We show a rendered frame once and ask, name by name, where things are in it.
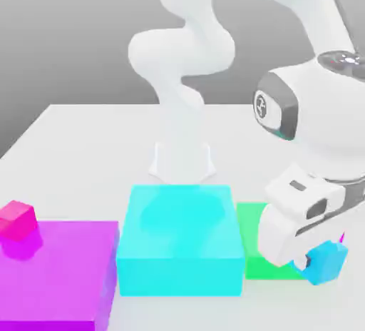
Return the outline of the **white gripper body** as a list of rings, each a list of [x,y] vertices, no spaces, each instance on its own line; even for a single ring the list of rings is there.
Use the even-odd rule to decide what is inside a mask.
[[[282,267],[328,240],[339,242],[343,232],[344,226],[334,220],[299,227],[294,220],[269,204],[259,219],[257,247],[267,261]]]

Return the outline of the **small blue cube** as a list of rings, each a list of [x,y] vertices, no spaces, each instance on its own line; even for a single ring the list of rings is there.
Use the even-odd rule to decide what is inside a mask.
[[[338,278],[348,254],[348,247],[340,242],[326,241],[307,253],[309,265],[300,270],[293,261],[289,266],[313,285],[320,285]]]

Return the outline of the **small pink cube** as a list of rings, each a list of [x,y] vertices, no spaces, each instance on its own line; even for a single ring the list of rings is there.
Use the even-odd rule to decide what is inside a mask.
[[[0,238],[21,241],[37,227],[32,205],[12,200],[0,209]]]

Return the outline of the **large green box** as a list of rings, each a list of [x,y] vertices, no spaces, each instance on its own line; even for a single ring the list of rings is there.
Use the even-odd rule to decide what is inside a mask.
[[[241,202],[237,204],[237,219],[245,251],[246,280],[304,280],[290,265],[276,267],[259,253],[257,236],[259,219],[266,203]]]

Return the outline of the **large cyan box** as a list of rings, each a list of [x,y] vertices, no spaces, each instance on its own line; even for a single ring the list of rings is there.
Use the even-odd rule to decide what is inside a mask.
[[[131,297],[239,297],[245,252],[228,185],[134,185],[116,255]]]

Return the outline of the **large magenta box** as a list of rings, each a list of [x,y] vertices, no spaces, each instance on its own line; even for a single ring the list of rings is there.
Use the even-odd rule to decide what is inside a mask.
[[[0,331],[107,331],[116,287],[115,221],[41,221],[0,238]]]

